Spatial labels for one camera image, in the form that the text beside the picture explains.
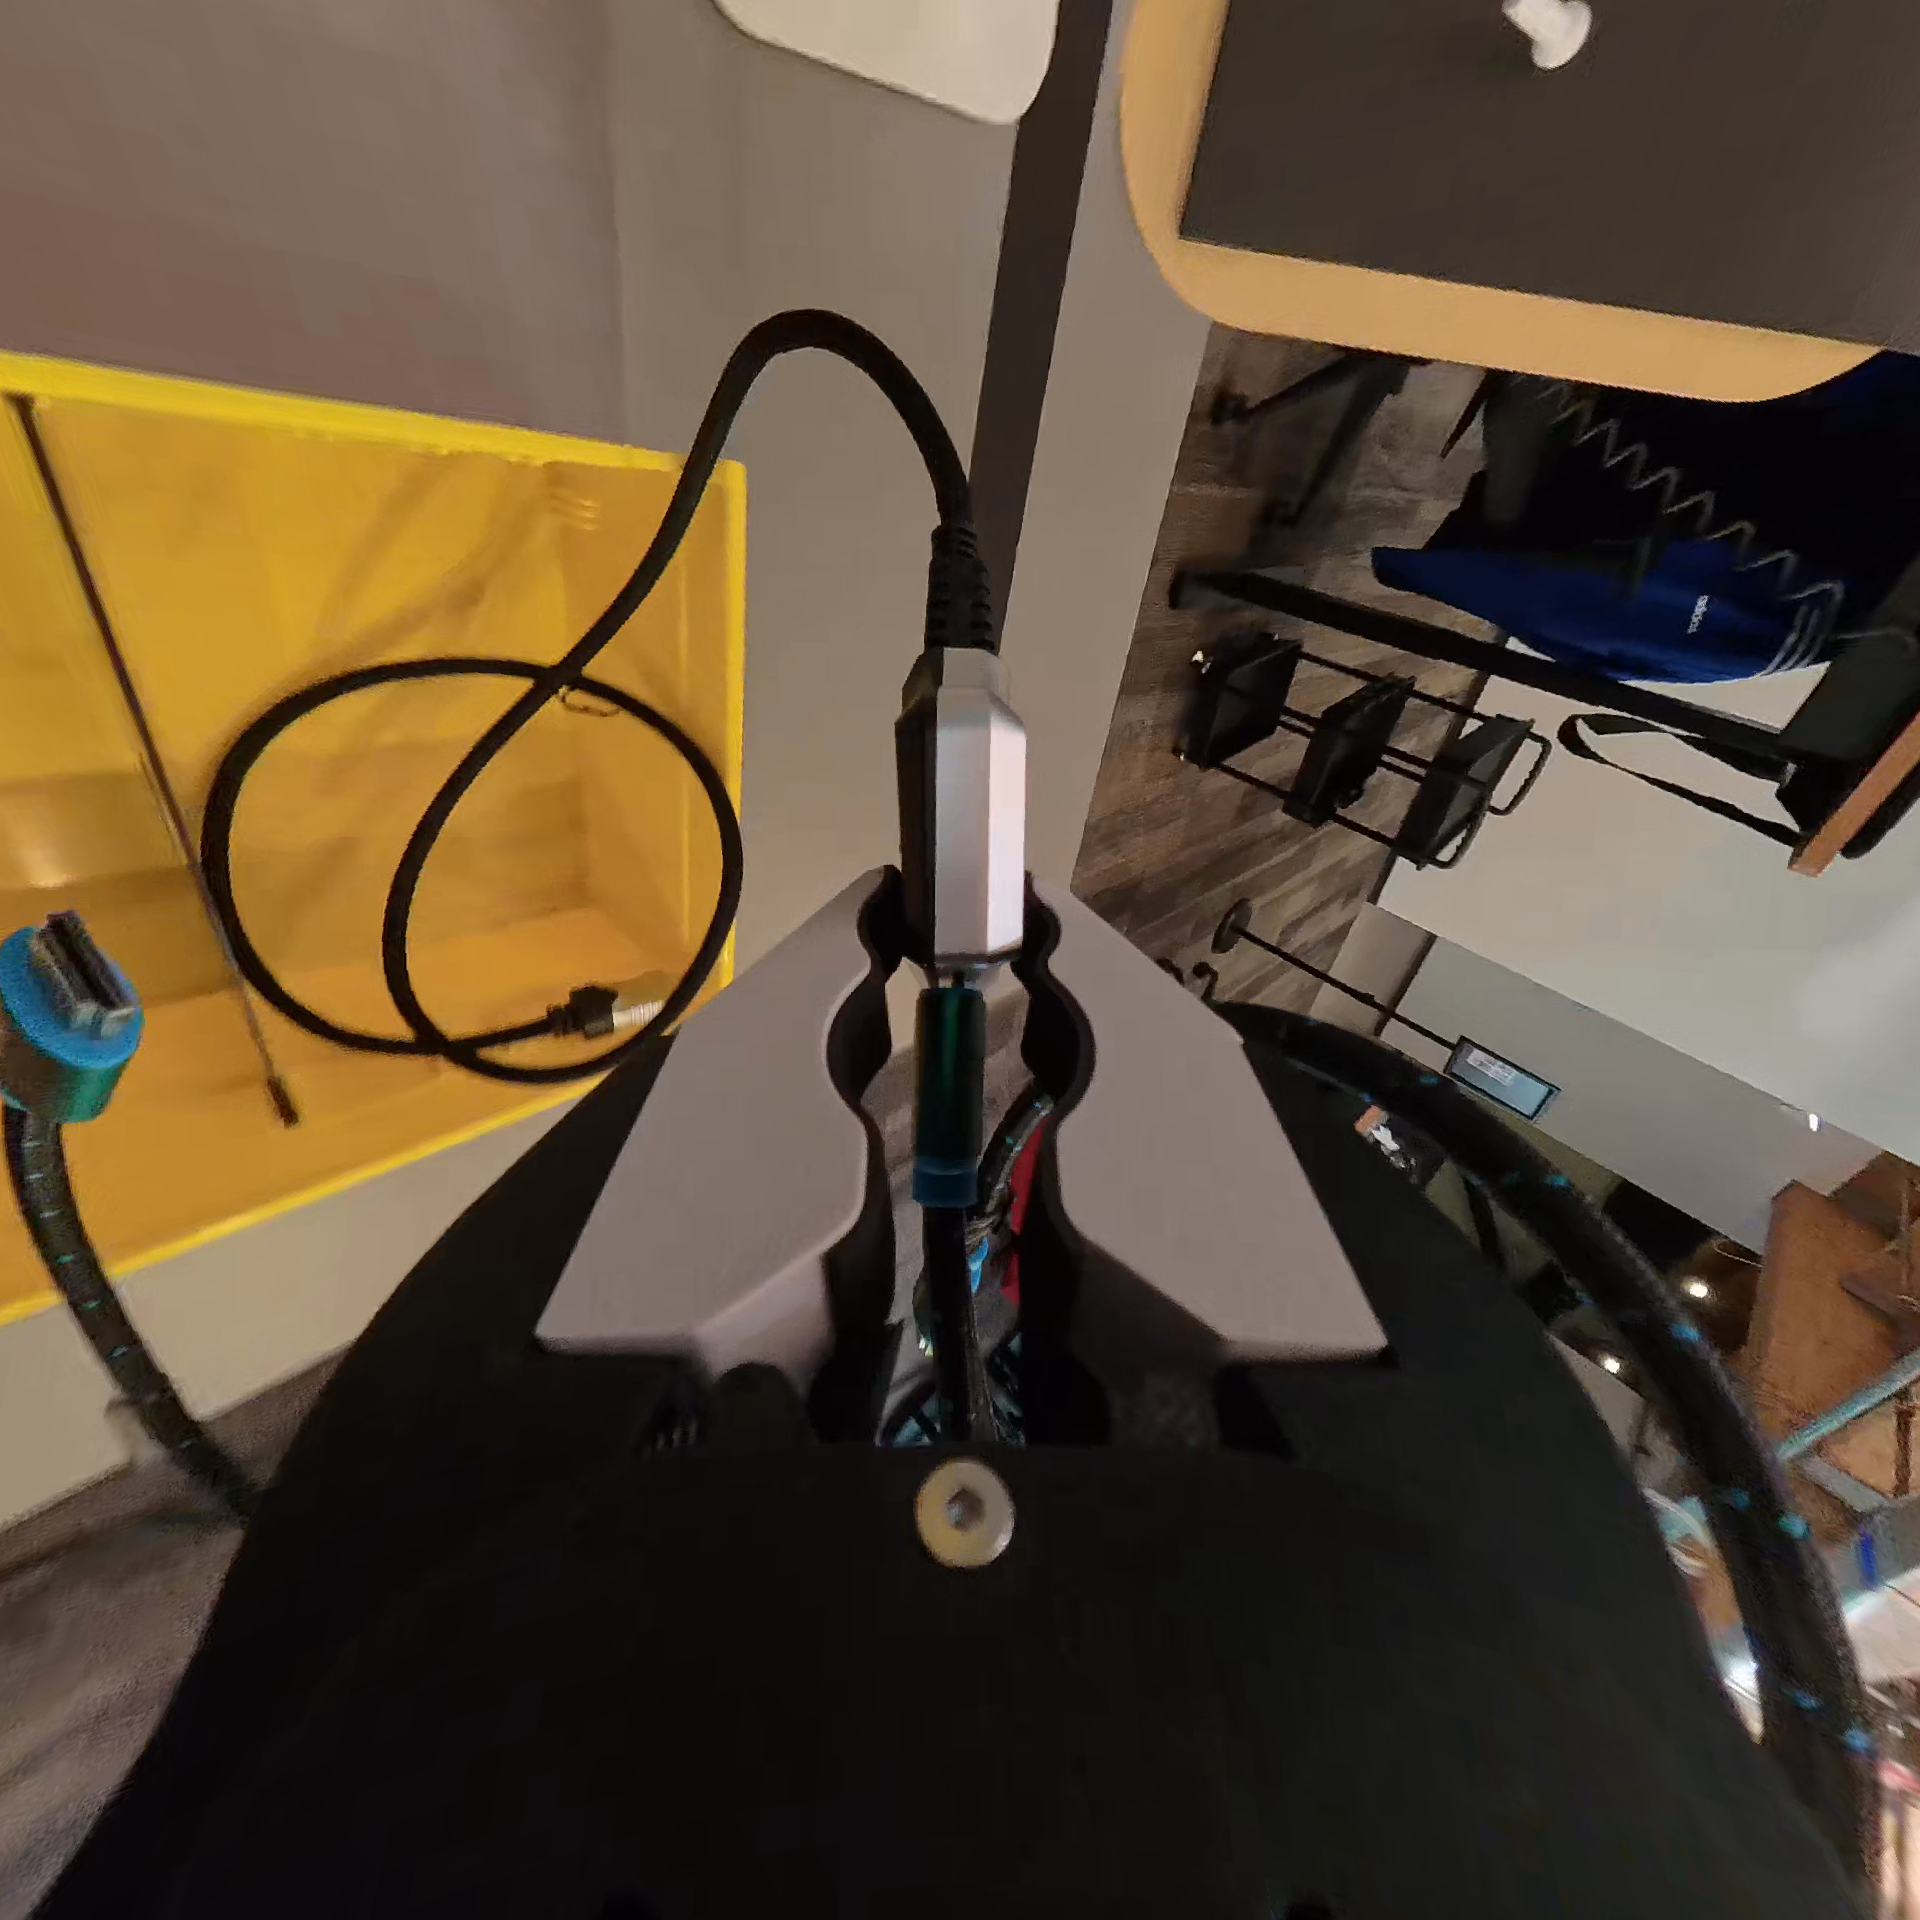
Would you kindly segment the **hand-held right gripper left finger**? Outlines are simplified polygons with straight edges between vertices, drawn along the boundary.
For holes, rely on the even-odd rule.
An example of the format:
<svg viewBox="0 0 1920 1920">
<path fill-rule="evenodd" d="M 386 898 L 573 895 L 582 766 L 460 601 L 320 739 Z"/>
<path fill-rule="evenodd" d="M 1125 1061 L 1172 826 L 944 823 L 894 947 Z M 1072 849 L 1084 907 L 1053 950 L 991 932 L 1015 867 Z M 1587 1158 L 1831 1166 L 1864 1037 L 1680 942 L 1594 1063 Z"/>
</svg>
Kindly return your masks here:
<svg viewBox="0 0 1920 1920">
<path fill-rule="evenodd" d="M 855 877 L 679 1028 L 534 1335 L 570 1354 L 781 1372 L 877 1419 L 899 1352 L 894 1229 L 862 1096 L 893 1042 L 900 874 Z"/>
</svg>

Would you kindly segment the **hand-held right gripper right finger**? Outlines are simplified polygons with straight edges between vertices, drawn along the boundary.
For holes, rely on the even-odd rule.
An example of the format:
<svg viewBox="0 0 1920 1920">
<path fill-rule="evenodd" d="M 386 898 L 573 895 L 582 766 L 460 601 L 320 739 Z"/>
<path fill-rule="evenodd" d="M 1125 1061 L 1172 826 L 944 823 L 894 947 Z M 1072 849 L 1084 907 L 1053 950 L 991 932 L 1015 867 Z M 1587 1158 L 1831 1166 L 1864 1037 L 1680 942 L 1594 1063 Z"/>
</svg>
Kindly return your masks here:
<svg viewBox="0 0 1920 1920">
<path fill-rule="evenodd" d="M 1386 1333 L 1235 1030 L 1035 879 L 1024 988 L 1024 1061 L 1049 1103 L 1026 1361 L 1107 1401 L 1235 1364 L 1381 1361 Z"/>
</svg>

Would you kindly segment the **black switch lead cable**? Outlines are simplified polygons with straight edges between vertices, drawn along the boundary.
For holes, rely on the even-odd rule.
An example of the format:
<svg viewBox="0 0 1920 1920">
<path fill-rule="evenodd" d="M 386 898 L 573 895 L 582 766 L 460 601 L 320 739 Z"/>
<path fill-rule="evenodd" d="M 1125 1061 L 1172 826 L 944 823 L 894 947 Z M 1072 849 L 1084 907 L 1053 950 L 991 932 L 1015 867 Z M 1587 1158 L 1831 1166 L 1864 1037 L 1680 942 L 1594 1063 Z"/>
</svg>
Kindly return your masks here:
<svg viewBox="0 0 1920 1920">
<path fill-rule="evenodd" d="M 1026 925 L 1027 742 L 998 653 L 993 589 L 977 541 L 973 495 L 953 436 L 922 382 L 868 326 L 828 309 L 790 309 L 733 348 L 684 457 L 662 518 L 629 576 L 584 635 L 549 662 L 425 655 L 381 662 L 305 685 L 255 719 L 213 767 L 198 834 L 200 877 L 242 979 L 303 1033 L 342 1049 L 436 1060 L 497 1083 L 560 1087 L 621 1065 L 665 1042 L 714 975 L 744 879 L 737 806 L 714 759 L 655 707 L 590 677 L 600 655 L 660 588 L 717 475 L 733 421 L 777 360 L 819 354 L 863 375 L 907 430 L 930 487 L 925 645 L 903 685 L 894 729 L 900 917 L 905 956 L 932 992 L 970 985 L 1005 963 Z M 324 707 L 389 685 L 502 681 L 513 703 L 452 767 L 404 842 L 381 898 L 379 970 L 399 1035 L 349 1030 L 286 989 L 253 945 L 231 884 L 231 835 L 244 785 L 282 733 Z M 701 939 L 657 1007 L 624 1024 L 611 988 L 576 989 L 560 1007 L 513 1028 L 459 1035 L 424 1007 L 412 961 L 414 907 L 429 856 L 455 811 L 493 763 L 565 696 L 638 723 L 672 749 L 703 791 L 719 842 L 719 888 Z"/>
</svg>

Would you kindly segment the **yellow plastic bin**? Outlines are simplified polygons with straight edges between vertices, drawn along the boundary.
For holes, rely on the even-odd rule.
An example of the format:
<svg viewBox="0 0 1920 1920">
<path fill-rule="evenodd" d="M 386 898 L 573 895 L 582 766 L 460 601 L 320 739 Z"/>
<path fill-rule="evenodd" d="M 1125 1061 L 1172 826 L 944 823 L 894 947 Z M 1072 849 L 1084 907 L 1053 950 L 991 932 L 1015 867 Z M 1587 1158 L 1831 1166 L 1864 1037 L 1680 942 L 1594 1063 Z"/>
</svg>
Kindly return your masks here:
<svg viewBox="0 0 1920 1920">
<path fill-rule="evenodd" d="M 146 1033 L 68 1137 L 118 1278 L 557 1107 L 355 1051 L 244 996 L 190 874 L 215 767 L 276 703 L 434 659 L 563 655 L 611 601 L 677 457 L 3 356 L 3 932 L 68 908 Z M 660 588 L 477 780 L 419 877 L 409 970 L 450 1035 L 586 985 L 672 992 L 723 886 L 701 778 L 738 798 L 746 493 L 719 470 Z"/>
</svg>

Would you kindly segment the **black pole round base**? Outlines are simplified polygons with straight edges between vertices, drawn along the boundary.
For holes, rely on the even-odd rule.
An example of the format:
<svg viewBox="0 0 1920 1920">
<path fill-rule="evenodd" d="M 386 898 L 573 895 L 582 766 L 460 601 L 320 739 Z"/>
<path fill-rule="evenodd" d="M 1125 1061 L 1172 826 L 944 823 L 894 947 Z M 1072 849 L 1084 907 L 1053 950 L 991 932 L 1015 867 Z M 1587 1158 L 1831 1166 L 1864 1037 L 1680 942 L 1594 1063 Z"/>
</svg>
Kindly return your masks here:
<svg viewBox="0 0 1920 1920">
<path fill-rule="evenodd" d="M 1319 967 L 1303 959 L 1299 954 L 1275 945 L 1267 936 L 1255 932 L 1251 928 L 1251 915 L 1254 915 L 1254 904 L 1248 897 L 1237 898 L 1221 915 L 1219 922 L 1213 927 L 1212 942 L 1209 942 L 1216 956 L 1226 956 L 1242 945 L 1255 947 L 1270 959 L 1279 961 L 1283 967 L 1306 975 L 1319 988 L 1330 989 L 1333 993 L 1375 1014 L 1379 1017 L 1379 1032 L 1382 1032 L 1384 1025 L 1397 1025 L 1409 1033 L 1420 1035 L 1422 1040 L 1433 1045 L 1443 1048 L 1448 1054 L 1458 1049 L 1459 1045 L 1458 1040 L 1449 1040 L 1448 1035 L 1428 1028 L 1426 1024 L 1406 1017 L 1404 1014 L 1397 1010 L 1395 1003 L 1386 1003 L 1379 996 L 1373 996 L 1365 989 L 1354 988 L 1353 983 L 1345 982 L 1336 972 L 1330 972 L 1324 967 Z"/>
</svg>

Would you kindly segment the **blue jacket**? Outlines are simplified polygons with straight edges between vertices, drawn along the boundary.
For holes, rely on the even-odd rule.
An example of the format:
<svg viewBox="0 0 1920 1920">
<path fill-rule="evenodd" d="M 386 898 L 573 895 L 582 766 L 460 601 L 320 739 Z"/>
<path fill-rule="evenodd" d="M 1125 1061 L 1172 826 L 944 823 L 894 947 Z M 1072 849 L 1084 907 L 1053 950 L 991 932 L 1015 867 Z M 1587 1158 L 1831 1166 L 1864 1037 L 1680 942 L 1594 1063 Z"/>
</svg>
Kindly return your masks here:
<svg viewBox="0 0 1920 1920">
<path fill-rule="evenodd" d="M 1616 683 L 1730 685 L 1833 661 L 1915 591 L 1917 362 L 1707 401 L 1487 373 L 1479 466 L 1381 586 Z"/>
</svg>

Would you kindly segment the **wooden office desk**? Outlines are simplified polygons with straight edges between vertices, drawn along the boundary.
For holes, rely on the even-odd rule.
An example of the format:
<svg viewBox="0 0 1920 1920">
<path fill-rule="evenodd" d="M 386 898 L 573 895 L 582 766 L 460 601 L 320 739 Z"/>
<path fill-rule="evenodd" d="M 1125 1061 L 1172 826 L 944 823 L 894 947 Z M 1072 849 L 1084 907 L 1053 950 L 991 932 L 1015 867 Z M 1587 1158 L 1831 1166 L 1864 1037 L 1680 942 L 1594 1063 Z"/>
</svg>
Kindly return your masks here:
<svg viewBox="0 0 1920 1920">
<path fill-rule="evenodd" d="M 1857 857 L 1864 844 L 1875 847 L 1885 832 L 1915 804 L 1917 716 L 1895 734 L 1885 750 L 1859 773 L 1859 781 L 1831 809 L 1821 826 L 1790 853 L 1788 872 L 1821 877 L 1836 861 Z"/>
</svg>

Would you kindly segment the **white monitor stand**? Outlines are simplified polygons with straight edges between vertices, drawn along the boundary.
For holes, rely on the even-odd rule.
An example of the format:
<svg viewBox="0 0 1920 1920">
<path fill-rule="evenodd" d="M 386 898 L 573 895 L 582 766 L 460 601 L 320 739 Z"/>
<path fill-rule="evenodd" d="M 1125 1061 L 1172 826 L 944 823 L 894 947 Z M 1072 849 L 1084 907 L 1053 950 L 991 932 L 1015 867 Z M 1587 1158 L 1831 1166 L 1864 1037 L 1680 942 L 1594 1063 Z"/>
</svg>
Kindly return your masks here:
<svg viewBox="0 0 1920 1920">
<path fill-rule="evenodd" d="M 1007 128 L 1052 61 L 1057 2 L 719 2 L 749 38 L 840 74 Z"/>
</svg>

